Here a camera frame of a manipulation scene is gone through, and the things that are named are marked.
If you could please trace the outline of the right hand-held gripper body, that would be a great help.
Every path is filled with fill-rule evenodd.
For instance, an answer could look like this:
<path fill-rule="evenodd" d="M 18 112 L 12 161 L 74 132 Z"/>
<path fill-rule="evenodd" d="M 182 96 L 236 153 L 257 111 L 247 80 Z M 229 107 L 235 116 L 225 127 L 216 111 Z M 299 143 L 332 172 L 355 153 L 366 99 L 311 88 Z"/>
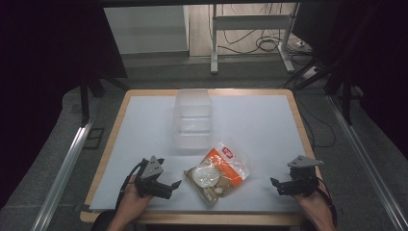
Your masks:
<path fill-rule="evenodd" d="M 298 168 L 298 177 L 288 182 L 280 182 L 276 188 L 280 195 L 302 194 L 311 195 L 319 186 L 319 180 L 316 174 L 316 167 L 323 165 L 323 161 L 316 160 L 307 156 L 294 158 L 288 163 L 288 167 Z"/>

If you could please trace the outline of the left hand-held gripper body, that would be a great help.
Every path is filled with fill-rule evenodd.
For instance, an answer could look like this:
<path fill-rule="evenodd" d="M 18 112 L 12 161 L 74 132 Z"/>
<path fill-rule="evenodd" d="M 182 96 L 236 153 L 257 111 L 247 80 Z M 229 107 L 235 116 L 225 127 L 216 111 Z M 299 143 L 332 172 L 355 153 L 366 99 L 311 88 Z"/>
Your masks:
<path fill-rule="evenodd" d="M 136 174 L 135 185 L 140 196 L 152 195 L 170 199 L 173 189 L 171 186 L 158 181 L 159 176 L 164 170 L 157 160 L 155 156 L 152 156 L 149 160 L 143 159 L 140 162 L 140 169 Z"/>

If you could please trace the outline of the person's right hand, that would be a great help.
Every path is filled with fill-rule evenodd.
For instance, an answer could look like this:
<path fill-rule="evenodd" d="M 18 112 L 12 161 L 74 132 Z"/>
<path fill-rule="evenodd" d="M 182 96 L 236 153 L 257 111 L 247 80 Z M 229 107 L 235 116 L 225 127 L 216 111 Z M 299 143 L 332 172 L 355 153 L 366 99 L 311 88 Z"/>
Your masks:
<path fill-rule="evenodd" d="M 296 194 L 293 198 L 303 209 L 306 217 L 314 223 L 330 223 L 332 219 L 331 211 L 324 198 L 318 193 L 313 192 L 309 196 Z"/>

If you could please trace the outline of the person's left hand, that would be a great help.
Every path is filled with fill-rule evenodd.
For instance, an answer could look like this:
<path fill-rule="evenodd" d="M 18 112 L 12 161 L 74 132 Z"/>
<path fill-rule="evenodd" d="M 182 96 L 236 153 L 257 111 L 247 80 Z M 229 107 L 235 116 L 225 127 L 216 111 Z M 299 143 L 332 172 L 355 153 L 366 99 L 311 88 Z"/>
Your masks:
<path fill-rule="evenodd" d="M 125 224 L 136 220 L 146 209 L 152 195 L 140 196 L 134 184 L 128 184 L 116 211 L 118 219 Z"/>

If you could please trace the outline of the orange and clear food bag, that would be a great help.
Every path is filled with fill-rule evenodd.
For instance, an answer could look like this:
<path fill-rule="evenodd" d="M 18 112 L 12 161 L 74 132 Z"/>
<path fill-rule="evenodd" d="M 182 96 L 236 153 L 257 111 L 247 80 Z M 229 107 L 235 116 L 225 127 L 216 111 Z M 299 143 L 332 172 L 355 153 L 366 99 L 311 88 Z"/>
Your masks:
<path fill-rule="evenodd" d="M 251 163 L 231 142 L 219 141 L 200 163 L 184 171 L 187 181 L 209 205 L 228 195 L 250 176 Z"/>

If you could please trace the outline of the clear plastic storage container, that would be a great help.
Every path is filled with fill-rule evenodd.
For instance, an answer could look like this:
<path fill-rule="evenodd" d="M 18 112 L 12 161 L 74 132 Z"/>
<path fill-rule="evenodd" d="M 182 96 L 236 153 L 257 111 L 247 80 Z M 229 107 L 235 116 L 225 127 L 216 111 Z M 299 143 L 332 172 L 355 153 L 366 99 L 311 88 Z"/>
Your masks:
<path fill-rule="evenodd" d="M 173 135 L 184 149 L 209 148 L 212 142 L 213 101 L 207 90 L 180 90 L 175 98 Z"/>

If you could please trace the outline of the white table sheet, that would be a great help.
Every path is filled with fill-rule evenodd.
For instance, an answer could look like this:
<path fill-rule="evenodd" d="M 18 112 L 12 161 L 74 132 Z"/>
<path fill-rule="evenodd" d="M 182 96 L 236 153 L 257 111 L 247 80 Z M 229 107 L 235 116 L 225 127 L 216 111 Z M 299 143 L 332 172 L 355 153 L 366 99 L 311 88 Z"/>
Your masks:
<path fill-rule="evenodd" d="M 206 149 L 181 149 L 172 131 L 173 96 L 133 96 L 119 127 L 102 181 L 90 204 L 92 210 L 113 209 L 120 187 L 142 159 L 163 158 L 164 184 L 181 183 L 170 199 L 154 198 L 150 211 L 171 212 L 297 212 L 297 203 L 280 195 L 270 179 L 290 179 L 287 163 L 305 153 L 289 100 L 284 95 L 214 96 L 213 138 L 237 151 L 250 165 L 239 186 L 209 206 L 185 179 Z"/>

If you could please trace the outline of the person's dark clothing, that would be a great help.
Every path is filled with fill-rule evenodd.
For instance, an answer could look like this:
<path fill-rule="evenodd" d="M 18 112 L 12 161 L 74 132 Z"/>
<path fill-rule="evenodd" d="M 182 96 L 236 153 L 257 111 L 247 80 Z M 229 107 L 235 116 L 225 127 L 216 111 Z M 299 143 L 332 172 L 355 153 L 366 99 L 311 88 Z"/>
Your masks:
<path fill-rule="evenodd" d="M 106 231 L 115 217 L 115 210 L 102 212 L 93 223 L 90 231 Z"/>

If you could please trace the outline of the black metal stand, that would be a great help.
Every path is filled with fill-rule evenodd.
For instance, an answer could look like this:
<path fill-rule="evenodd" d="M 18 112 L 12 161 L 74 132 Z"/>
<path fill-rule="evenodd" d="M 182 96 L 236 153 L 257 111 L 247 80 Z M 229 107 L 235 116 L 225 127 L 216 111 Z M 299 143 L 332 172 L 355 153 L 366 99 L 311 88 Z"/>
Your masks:
<path fill-rule="evenodd" d="M 341 95 L 341 109 L 342 116 L 348 125 L 352 124 L 350 118 L 350 103 L 352 99 L 351 93 L 351 80 L 349 74 L 347 73 L 346 67 L 340 62 L 334 63 L 329 66 L 331 76 L 329 77 L 324 91 L 329 95 L 334 95 L 339 89 L 342 89 L 343 94 Z"/>
<path fill-rule="evenodd" d="M 89 91 L 92 95 L 100 98 L 104 95 L 105 89 L 102 86 L 101 81 L 105 80 L 108 83 L 122 89 L 130 90 L 131 88 L 117 80 L 116 78 L 103 75 L 101 73 L 96 74 L 83 74 L 80 77 L 80 97 L 81 97 L 81 111 L 82 111 L 82 122 L 81 126 L 85 127 L 90 121 L 90 108 L 89 108 Z"/>

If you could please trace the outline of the white power strip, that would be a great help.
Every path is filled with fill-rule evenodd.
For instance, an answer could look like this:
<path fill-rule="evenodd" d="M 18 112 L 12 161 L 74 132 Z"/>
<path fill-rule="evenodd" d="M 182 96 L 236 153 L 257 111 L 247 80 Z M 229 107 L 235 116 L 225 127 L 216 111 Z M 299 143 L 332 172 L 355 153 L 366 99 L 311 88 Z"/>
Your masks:
<path fill-rule="evenodd" d="M 303 79 L 309 79 L 313 77 L 315 74 L 319 72 L 319 69 L 316 66 L 312 66 L 309 70 L 307 70 L 303 75 Z"/>

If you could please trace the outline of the white cabinet panel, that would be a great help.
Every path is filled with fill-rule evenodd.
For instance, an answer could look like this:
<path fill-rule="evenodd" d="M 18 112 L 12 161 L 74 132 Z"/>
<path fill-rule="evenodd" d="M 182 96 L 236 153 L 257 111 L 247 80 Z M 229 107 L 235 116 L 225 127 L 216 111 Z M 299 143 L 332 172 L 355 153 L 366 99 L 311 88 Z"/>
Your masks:
<path fill-rule="evenodd" d="M 189 50 L 187 6 L 105 8 L 120 54 Z"/>

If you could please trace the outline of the dark curtain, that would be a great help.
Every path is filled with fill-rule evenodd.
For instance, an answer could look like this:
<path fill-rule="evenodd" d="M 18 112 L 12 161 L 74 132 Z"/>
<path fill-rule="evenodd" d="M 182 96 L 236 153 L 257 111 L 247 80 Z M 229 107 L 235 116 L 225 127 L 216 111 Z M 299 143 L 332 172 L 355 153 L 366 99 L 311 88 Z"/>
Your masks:
<path fill-rule="evenodd" d="M 347 81 L 361 107 L 408 156 L 408 0 L 310 0 L 299 5 L 293 34 L 330 66 L 326 91 Z"/>
<path fill-rule="evenodd" d="M 126 75 L 98 0 L 0 0 L 0 208 L 83 80 Z"/>

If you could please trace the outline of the black square floor frame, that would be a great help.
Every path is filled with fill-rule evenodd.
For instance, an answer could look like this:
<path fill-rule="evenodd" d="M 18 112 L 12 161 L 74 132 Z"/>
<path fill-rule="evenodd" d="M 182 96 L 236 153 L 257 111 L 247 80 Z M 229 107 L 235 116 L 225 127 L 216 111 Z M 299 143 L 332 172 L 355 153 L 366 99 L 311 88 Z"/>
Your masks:
<path fill-rule="evenodd" d="M 84 148 L 95 150 L 98 149 L 104 135 L 104 128 L 91 128 L 86 138 Z"/>

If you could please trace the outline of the aluminium floor rail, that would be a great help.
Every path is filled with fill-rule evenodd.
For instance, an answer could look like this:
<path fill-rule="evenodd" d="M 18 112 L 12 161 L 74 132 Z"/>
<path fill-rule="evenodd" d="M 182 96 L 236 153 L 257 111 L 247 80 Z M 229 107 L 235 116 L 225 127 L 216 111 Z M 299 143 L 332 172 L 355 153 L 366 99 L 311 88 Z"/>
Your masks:
<path fill-rule="evenodd" d="M 52 217 L 56 212 L 58 204 L 60 203 L 72 170 L 76 165 L 79 154 L 83 149 L 93 122 L 94 117 L 91 116 L 86 123 L 81 125 L 81 127 L 75 134 L 73 142 L 71 143 L 65 155 L 60 170 L 38 212 L 38 215 L 30 231 L 47 231 Z"/>
<path fill-rule="evenodd" d="M 367 149 L 363 146 L 360 138 L 352 125 L 343 117 L 342 107 L 335 96 L 328 95 L 327 100 L 330 102 L 337 120 L 344 130 L 346 138 L 349 140 L 354 153 L 368 176 L 377 196 L 379 197 L 387 215 L 393 223 L 396 231 L 408 231 L 408 219 L 405 217 L 401 207 L 397 203 L 394 195 L 386 185 L 377 168 L 375 167 Z"/>

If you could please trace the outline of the white metal desk frame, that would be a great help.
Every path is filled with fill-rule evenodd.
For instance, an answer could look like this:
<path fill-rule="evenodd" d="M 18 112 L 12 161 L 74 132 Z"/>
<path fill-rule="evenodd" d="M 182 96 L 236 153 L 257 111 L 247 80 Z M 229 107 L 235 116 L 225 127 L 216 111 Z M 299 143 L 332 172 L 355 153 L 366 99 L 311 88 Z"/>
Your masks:
<path fill-rule="evenodd" d="M 217 32 L 231 30 L 284 30 L 277 44 L 283 64 L 288 73 L 294 73 L 293 63 L 286 51 L 299 3 L 295 2 L 289 14 L 270 15 L 221 15 L 217 16 L 217 5 L 213 5 L 210 20 L 212 32 L 211 73 L 218 73 Z"/>

